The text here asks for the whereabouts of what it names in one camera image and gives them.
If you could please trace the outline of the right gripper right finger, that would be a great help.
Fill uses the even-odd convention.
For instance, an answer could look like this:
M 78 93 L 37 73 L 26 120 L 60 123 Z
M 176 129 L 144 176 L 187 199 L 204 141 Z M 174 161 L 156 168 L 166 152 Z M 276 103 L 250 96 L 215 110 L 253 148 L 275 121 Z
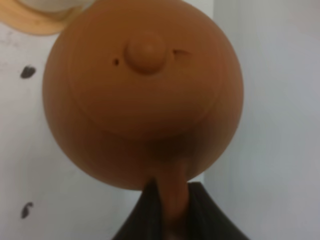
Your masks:
M 187 240 L 248 240 L 216 205 L 202 183 L 191 182 L 186 220 Z

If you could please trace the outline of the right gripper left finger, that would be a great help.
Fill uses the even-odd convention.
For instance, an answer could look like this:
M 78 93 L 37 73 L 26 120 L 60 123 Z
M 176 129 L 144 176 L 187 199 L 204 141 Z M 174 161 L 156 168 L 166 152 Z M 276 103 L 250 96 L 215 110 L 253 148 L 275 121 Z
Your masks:
M 149 181 L 114 240 L 162 240 L 163 204 L 155 179 Z

